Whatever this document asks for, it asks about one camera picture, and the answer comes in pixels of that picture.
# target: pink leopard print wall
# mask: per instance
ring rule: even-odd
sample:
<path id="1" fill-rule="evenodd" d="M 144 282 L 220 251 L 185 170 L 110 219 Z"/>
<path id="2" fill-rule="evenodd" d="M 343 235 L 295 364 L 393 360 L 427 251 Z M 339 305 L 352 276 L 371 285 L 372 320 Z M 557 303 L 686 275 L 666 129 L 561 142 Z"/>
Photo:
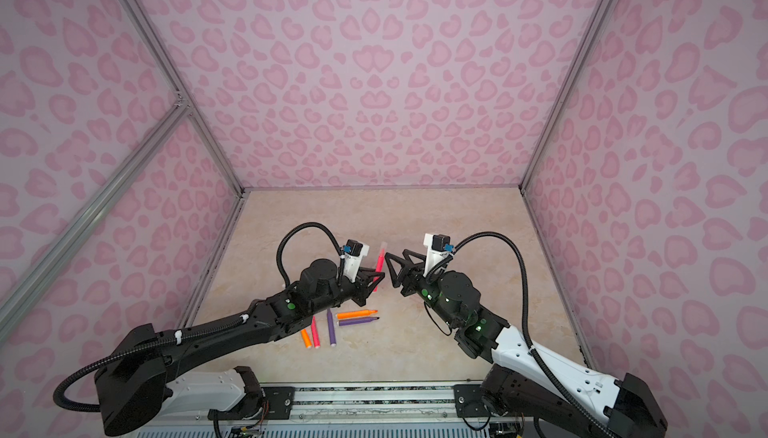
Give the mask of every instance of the pink leopard print wall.
<path id="1" fill-rule="evenodd" d="M 170 108 L 116 0 L 0 0 L 0 303 Z"/>
<path id="2" fill-rule="evenodd" d="M 0 349 L 0 435 L 102 436 L 101 415 L 55 407 L 53 389 L 131 328 L 178 325 L 233 202 L 182 123 Z M 68 396 L 94 403 L 93 378 Z"/>
<path id="3" fill-rule="evenodd" d="M 142 0 L 246 186 L 517 184 L 596 0 Z"/>
<path id="4" fill-rule="evenodd" d="M 620 0 L 532 189 L 600 368 L 768 435 L 768 0 Z"/>

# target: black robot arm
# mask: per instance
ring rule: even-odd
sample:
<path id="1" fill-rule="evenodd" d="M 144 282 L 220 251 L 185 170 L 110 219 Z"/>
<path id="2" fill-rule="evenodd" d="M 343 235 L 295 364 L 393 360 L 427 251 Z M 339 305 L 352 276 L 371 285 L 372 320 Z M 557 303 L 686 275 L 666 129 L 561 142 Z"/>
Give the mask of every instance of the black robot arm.
<path id="1" fill-rule="evenodd" d="M 358 244 L 348 241 L 340 252 L 355 259 Z M 385 276 L 359 268 L 351 280 L 338 270 L 331 260 L 314 260 L 298 281 L 267 299 L 254 300 L 244 312 L 180 330 L 155 332 L 151 324 L 133 328 L 112 355 L 64 380 L 54 392 L 54 402 L 67 410 L 100 412 L 108 436 L 136 430 L 158 414 L 172 395 L 166 384 L 178 376 L 241 348 L 291 336 L 309 327 L 314 314 L 347 300 L 365 306 Z M 66 389 L 93 371 L 99 404 L 69 400 Z"/>
<path id="2" fill-rule="evenodd" d="M 478 238 L 498 238 L 514 251 L 522 282 L 522 332 L 480 304 L 481 294 L 464 273 L 446 270 L 456 252 Z M 541 417 L 582 438 L 661 438 L 667 422 L 648 385 L 626 374 L 618 380 L 590 370 L 528 335 L 528 279 L 516 245 L 503 234 L 476 233 L 450 245 L 450 237 L 427 234 L 426 254 L 386 254 L 392 286 L 417 294 L 425 309 L 454 330 L 471 358 L 493 364 L 481 386 L 488 415 Z"/>

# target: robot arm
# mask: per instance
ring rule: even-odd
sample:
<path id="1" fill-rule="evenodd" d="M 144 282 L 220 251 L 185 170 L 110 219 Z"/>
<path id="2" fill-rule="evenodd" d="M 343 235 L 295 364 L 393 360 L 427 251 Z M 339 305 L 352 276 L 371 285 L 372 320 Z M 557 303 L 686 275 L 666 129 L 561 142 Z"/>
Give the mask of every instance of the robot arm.
<path id="1" fill-rule="evenodd" d="M 493 232 L 475 236 L 481 235 L 505 238 Z M 480 291 L 466 274 L 445 270 L 453 254 L 468 241 L 471 240 L 454 248 L 450 245 L 450 237 L 427 234 L 424 240 L 426 254 L 404 250 L 402 257 L 388 253 L 385 260 L 392 285 L 402 287 L 402 296 L 420 296 L 425 306 L 450 329 L 456 330 L 454 340 L 467 356 L 480 356 L 494 365 L 482 386 L 483 401 L 489 411 L 499 416 L 509 413 L 540 416 L 584 437 L 606 436 L 586 414 L 608 433 L 613 433 L 612 436 L 664 436 L 667 422 L 650 389 L 640 378 L 626 374 L 620 381 L 577 364 L 535 341 L 531 347 L 527 346 L 524 334 L 518 328 L 480 304 Z M 524 290 L 524 301 L 526 299 L 527 290 Z M 534 358 L 533 350 L 538 352 L 544 367 Z M 522 396 L 520 386 L 528 381 L 535 385 L 526 386 L 526 395 Z M 555 381 L 582 411 L 569 403 Z"/>
<path id="2" fill-rule="evenodd" d="M 284 243 L 279 248 L 279 268 L 282 247 Z M 241 348 L 291 336 L 309 327 L 314 314 L 347 300 L 365 306 L 385 276 L 360 267 L 360 253 L 367 249 L 360 242 L 347 241 L 338 249 L 341 273 L 331 260 L 314 260 L 298 281 L 290 283 L 286 277 L 289 285 L 285 290 L 254 300 L 244 312 L 180 330 L 156 332 L 151 324 L 133 328 L 111 356 L 64 380 L 54 392 L 54 402 L 67 410 L 100 412 L 108 436 L 136 430 L 157 414 L 201 407 L 221 410 L 222 420 L 253 416 L 261 409 L 264 394 L 250 368 L 239 366 L 225 374 L 184 374 Z M 65 397 L 72 383 L 93 371 L 98 405 Z"/>

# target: wire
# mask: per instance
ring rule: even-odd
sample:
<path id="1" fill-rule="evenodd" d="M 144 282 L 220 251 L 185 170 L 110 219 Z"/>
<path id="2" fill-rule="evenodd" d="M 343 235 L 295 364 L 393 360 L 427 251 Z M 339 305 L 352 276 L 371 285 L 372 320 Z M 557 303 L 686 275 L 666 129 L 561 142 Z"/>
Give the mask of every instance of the wire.
<path id="1" fill-rule="evenodd" d="M 568 390 L 563 386 L 562 383 L 560 383 L 560 380 L 552 373 L 552 370 L 549 369 L 549 366 L 544 362 L 544 359 L 541 357 L 541 355 L 538 354 L 538 351 L 533 346 L 533 340 L 531 340 L 531 335 L 528 332 L 528 274 L 525 271 L 525 262 L 523 261 L 523 256 L 520 254 L 520 250 L 518 250 L 518 247 L 512 240 L 505 237 L 501 233 L 496 232 L 480 232 L 475 233 L 471 236 L 468 236 L 461 240 L 457 245 L 456 248 L 454 248 L 453 253 L 455 254 L 459 250 L 461 250 L 467 243 L 470 241 L 475 241 L 478 238 L 483 237 L 492 237 L 492 238 L 498 238 L 499 240 L 504 241 L 506 244 L 509 245 L 510 248 L 512 248 L 512 251 L 514 252 L 514 256 L 518 259 L 518 264 L 520 266 L 520 281 L 522 283 L 522 289 L 523 289 L 523 306 L 522 306 L 522 319 L 521 319 L 521 328 L 523 333 L 523 339 L 525 340 L 525 345 L 528 347 L 528 352 L 530 355 L 534 358 L 536 361 L 536 364 L 539 366 L 539 368 L 542 369 L 542 372 L 544 372 L 544 375 L 549 379 L 549 381 L 554 385 L 555 389 L 562 395 L 563 398 L 567 402 L 569 402 L 573 408 L 575 408 L 579 413 L 584 415 L 584 417 L 598 430 L 603 432 L 606 436 L 609 436 L 610 438 L 618 438 L 618 435 L 616 433 L 613 433 L 610 431 L 604 424 L 602 424 L 597 418 L 595 418 L 591 413 L 589 413 L 582 405 L 574 398 L 573 395 L 571 395 Z"/>
<path id="2" fill-rule="evenodd" d="M 214 434 L 216 438 L 221 438 L 221 428 L 219 428 L 219 411 L 211 410 L 211 414 L 214 416 Z"/>
<path id="3" fill-rule="evenodd" d="M 248 316 L 252 316 L 254 314 L 254 310 L 258 303 L 259 301 L 255 301 L 251 303 L 251 305 L 248 307 L 248 310 L 246 311 L 246 314 L 248 314 Z M 184 338 L 186 340 L 193 340 L 197 338 L 207 337 L 212 334 L 218 334 L 227 330 L 231 330 L 232 328 L 240 326 L 242 323 L 243 323 L 243 319 L 241 317 L 237 317 L 231 323 L 223 324 L 216 328 L 210 328 L 209 330 L 205 330 L 205 331 L 196 331 L 194 333 L 189 333 Z M 100 360 L 95 361 L 88 366 L 83 366 L 80 370 L 77 370 L 71 375 L 64 378 L 64 380 L 58 386 L 56 386 L 56 389 L 53 392 L 53 402 L 57 406 L 60 406 L 65 410 L 80 411 L 82 413 L 99 413 L 101 411 L 100 405 L 79 403 L 77 401 L 72 401 L 64 395 L 64 392 L 67 390 L 67 388 L 72 386 L 82 377 L 93 373 L 94 371 L 100 369 L 103 366 L 109 365 L 110 363 L 114 363 L 115 361 L 120 361 L 123 358 L 127 358 L 129 356 L 145 353 L 145 352 L 154 350 L 155 348 L 164 347 L 164 346 L 168 346 L 176 343 L 177 343 L 176 337 L 167 337 L 161 340 L 157 340 L 153 343 L 140 344 L 133 348 L 129 348 L 128 350 L 124 350 L 119 353 L 107 356 L 106 358 L 101 358 Z"/>
<path id="4" fill-rule="evenodd" d="M 259 434 L 261 435 L 261 424 L 264 423 L 264 418 L 270 412 L 270 402 L 264 403 L 264 409 L 261 412 L 261 420 L 259 420 Z"/>
<path id="5" fill-rule="evenodd" d="M 435 324 L 437 329 L 440 330 L 440 332 L 443 333 L 445 336 L 447 336 L 447 337 L 451 336 L 451 329 L 448 328 L 448 332 L 447 333 L 445 331 L 443 331 L 442 328 L 440 328 L 440 325 L 437 324 L 437 321 L 435 321 L 435 318 L 432 318 L 432 314 L 429 313 L 429 308 L 427 308 L 427 302 L 424 301 L 423 303 L 424 303 L 424 311 L 427 312 L 427 316 L 429 317 L 430 320 L 432 320 L 432 322 Z"/>
<path id="6" fill-rule="evenodd" d="M 467 421 L 467 419 L 466 419 L 464 416 L 462 416 L 462 420 L 464 420 L 464 424 L 466 424 L 466 426 L 468 426 L 470 430 L 473 430 L 473 431 L 483 431 L 483 430 L 485 429 L 485 427 L 486 427 L 486 426 L 487 426 L 489 423 L 491 423 L 491 411 L 490 411 L 490 410 L 488 409 L 488 407 L 487 407 L 487 406 L 486 406 L 486 405 L 485 405 L 485 404 L 484 404 L 482 401 L 480 401 L 480 400 L 474 400 L 474 401 L 470 401 L 470 402 L 467 402 L 466 404 L 464 404 L 464 408 L 466 408 L 466 407 L 467 407 L 467 405 L 469 405 L 469 404 L 473 404 L 473 403 L 480 403 L 480 404 L 482 404 L 482 405 L 483 405 L 483 407 L 485 408 L 485 411 L 487 411 L 487 412 L 488 412 L 488 418 L 486 418 L 486 419 L 485 419 L 485 423 L 483 424 L 483 426 L 480 426 L 479 428 L 476 428 L 476 427 L 474 427 L 474 426 L 470 425 L 470 424 L 469 424 L 469 422 Z"/>
<path id="7" fill-rule="evenodd" d="M 534 416 L 533 418 L 533 428 L 536 429 L 536 433 L 538 433 L 538 438 L 547 438 L 544 435 L 544 432 L 542 431 L 542 427 L 538 424 L 538 416 Z"/>
<path id="8" fill-rule="evenodd" d="M 331 233 L 331 230 L 328 229 L 324 224 L 322 223 L 316 223 L 316 222 L 306 222 L 302 223 L 299 226 L 295 227 L 293 230 L 288 232 L 288 234 L 285 235 L 283 240 L 280 241 L 280 244 L 277 245 L 277 270 L 280 272 L 280 276 L 283 277 L 283 280 L 286 282 L 286 288 L 290 286 L 290 278 L 288 278 L 288 273 L 285 270 L 285 267 L 283 267 L 283 249 L 285 249 L 286 245 L 288 244 L 288 241 L 291 240 L 294 234 L 301 232 L 305 228 L 318 228 L 319 230 L 322 230 L 323 233 L 328 235 L 328 238 L 330 238 L 331 243 L 333 244 L 333 249 L 336 250 L 336 254 L 339 256 L 342 256 L 342 249 L 339 246 L 339 242 L 336 241 L 336 237 L 333 236 L 333 233 Z M 341 283 L 341 277 L 344 275 L 344 258 L 341 258 L 341 263 L 339 265 L 339 275 L 336 278 L 337 282 Z"/>

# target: floor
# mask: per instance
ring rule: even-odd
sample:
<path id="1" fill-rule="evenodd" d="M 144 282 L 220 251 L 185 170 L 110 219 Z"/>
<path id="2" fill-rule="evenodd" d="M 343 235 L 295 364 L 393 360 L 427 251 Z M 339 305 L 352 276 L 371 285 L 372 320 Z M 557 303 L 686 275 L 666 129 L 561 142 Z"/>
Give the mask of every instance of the floor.
<path id="1" fill-rule="evenodd" d="M 454 188 L 345 191 L 252 192 L 245 204 L 196 324 L 245 309 L 254 298 L 283 289 L 275 251 L 285 233 L 302 222 L 321 222 L 343 243 L 348 238 L 370 245 L 363 266 L 373 268 L 382 241 L 388 251 L 424 252 L 424 233 L 442 233 L 452 242 L 475 232 L 506 234 L 519 247 L 528 270 L 529 327 L 532 338 L 581 363 L 562 300 L 554 286 L 533 225 L 516 188 Z M 293 237 L 283 255 L 293 280 L 317 258 L 332 258 L 328 238 L 319 230 Z M 484 238 L 468 244 L 452 262 L 472 279 L 491 311 L 520 326 L 520 272 L 512 251 Z M 222 371 L 250 366 L 259 381 L 423 381 L 481 380 L 490 369 L 466 356 L 452 337 L 435 329 L 417 296 L 404 298 L 385 286 L 371 295 L 368 309 L 378 321 L 336 328 L 336 347 L 328 346 L 325 314 L 318 315 L 322 347 L 308 350 L 297 334 L 282 341 L 244 348 L 199 368 Z M 334 312 L 354 310 L 351 301 Z"/>

